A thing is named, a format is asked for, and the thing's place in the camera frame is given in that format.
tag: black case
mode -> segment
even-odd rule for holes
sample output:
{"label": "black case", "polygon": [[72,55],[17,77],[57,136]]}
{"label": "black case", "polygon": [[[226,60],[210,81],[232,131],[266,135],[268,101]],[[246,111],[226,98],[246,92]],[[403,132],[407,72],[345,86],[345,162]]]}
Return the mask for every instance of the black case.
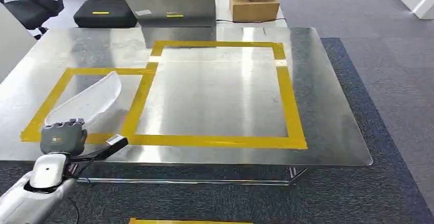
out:
{"label": "black case", "polygon": [[125,0],[89,0],[74,15],[81,28],[133,28],[137,19]]}

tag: cable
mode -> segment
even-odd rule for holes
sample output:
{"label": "cable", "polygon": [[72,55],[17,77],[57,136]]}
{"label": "cable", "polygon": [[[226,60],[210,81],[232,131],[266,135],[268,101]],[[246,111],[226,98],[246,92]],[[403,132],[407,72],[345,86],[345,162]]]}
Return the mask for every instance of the cable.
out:
{"label": "cable", "polygon": [[78,172],[78,174],[76,174],[76,176],[79,177],[79,176],[83,173],[83,171],[84,171],[87,167],[89,167],[89,165],[92,164],[93,162],[94,162],[94,159],[90,160],[90,161],[88,162],[88,164],[86,164],[85,166],[83,166],[83,168],[80,169],[80,171]]}
{"label": "cable", "polygon": [[75,220],[75,224],[78,224],[80,222],[80,211],[78,210],[77,204],[75,201],[72,200],[72,198],[68,197],[69,202],[71,202],[72,206],[74,206],[75,212],[77,213],[77,219]]}
{"label": "cable", "polygon": [[277,21],[277,20],[281,20],[284,19],[286,21],[285,18],[277,18],[277,19],[271,19],[271,20],[265,20],[265,21],[253,21],[253,22],[235,22],[235,21],[231,21],[231,20],[227,20],[227,19],[217,19],[216,21],[224,21],[224,22],[231,22],[231,23],[254,23],[254,24],[260,24],[260,23],[265,23],[265,22],[273,22],[273,21]]}

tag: white wall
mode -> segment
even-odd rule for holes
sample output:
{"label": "white wall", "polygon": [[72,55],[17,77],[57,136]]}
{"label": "white wall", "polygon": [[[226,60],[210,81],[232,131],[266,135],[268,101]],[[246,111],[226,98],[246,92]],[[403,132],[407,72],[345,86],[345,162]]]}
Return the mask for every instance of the white wall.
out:
{"label": "white wall", "polygon": [[0,83],[36,44],[36,39],[0,4]]}

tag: blue carpet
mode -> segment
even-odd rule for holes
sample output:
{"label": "blue carpet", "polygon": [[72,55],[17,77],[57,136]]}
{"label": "blue carpet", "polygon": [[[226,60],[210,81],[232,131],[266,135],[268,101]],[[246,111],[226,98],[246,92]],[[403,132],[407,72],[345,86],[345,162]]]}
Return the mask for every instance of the blue carpet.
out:
{"label": "blue carpet", "polygon": [[[250,221],[254,223],[434,223],[339,38],[322,42],[374,159],[367,168],[318,169],[293,187],[217,185],[79,185],[73,199],[80,223],[127,223],[128,218]],[[2,163],[4,192],[30,164]],[[117,175],[108,166],[94,168]],[[285,177],[284,167],[140,167],[142,177]],[[63,204],[48,223],[73,223]]]}

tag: robotic hand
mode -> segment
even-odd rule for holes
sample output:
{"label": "robotic hand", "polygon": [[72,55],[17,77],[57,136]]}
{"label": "robotic hand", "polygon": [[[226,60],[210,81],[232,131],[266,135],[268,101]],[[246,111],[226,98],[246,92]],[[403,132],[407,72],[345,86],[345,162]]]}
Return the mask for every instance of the robotic hand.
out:
{"label": "robotic hand", "polygon": [[40,148],[44,155],[0,197],[0,224],[44,223],[91,162],[105,160],[128,144],[125,137],[116,135],[103,149],[80,155],[88,135],[83,124],[83,119],[70,119],[42,129]]}

